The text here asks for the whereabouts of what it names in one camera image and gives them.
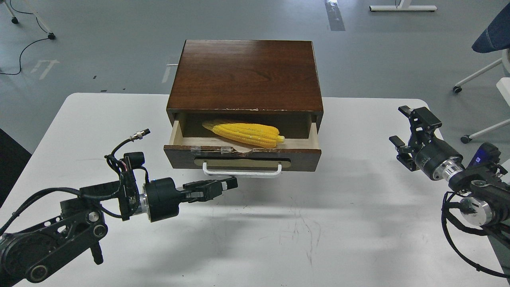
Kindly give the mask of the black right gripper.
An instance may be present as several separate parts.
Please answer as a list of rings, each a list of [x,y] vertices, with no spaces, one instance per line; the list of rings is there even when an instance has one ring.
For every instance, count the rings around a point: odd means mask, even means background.
[[[435,130],[441,127],[441,120],[427,107],[411,109],[404,105],[398,110],[410,122],[410,139],[406,145],[398,136],[389,140],[397,151],[397,160],[408,170],[423,171],[433,181],[449,181],[454,175],[464,171],[461,165],[463,157],[444,140],[436,138]],[[421,149],[412,157],[413,149]]]

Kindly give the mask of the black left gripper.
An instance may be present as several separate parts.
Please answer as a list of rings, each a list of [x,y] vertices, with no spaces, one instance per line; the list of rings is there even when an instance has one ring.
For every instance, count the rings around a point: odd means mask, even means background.
[[[238,187],[237,178],[209,179],[189,182],[182,186],[189,203],[206,202],[222,195],[223,191]],[[184,194],[177,190],[172,178],[150,181],[143,186],[151,223],[178,216]]]

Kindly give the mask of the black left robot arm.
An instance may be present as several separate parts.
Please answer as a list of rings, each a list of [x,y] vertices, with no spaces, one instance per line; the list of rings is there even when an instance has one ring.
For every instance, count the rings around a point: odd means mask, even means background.
[[[46,280],[86,250],[90,250],[97,265],[103,263],[100,240],[107,235],[105,216],[129,220],[137,214],[147,214],[150,222],[177,216],[181,203],[206,202],[237,188],[237,179],[195,181],[176,188],[172,178],[150,181],[145,175],[143,192],[139,193],[134,171],[145,170],[142,152],[125,153],[117,159],[116,152],[128,142],[140,140],[149,129],[136,132],[120,142],[104,158],[118,176],[117,181],[80,189],[67,187],[37,191],[13,212],[1,227],[1,285],[12,287],[26,279],[33,283]],[[61,213],[15,233],[7,228],[29,206],[55,191],[74,195],[61,201]]]

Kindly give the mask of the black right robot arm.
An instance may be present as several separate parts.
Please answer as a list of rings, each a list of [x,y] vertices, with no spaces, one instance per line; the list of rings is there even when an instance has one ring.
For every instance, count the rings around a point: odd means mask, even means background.
[[[441,121],[427,108],[400,106],[410,123],[410,139],[398,136],[390,142],[397,160],[410,171],[423,171],[430,180],[446,180],[450,191],[441,204],[441,227],[457,255],[477,271],[508,279],[508,274],[483,267],[464,256],[454,245],[447,222],[458,230],[476,236],[491,236],[509,247],[509,185],[502,181],[507,170],[500,164],[501,152],[489,142],[483,143],[470,163],[462,165],[463,156],[435,135]]]

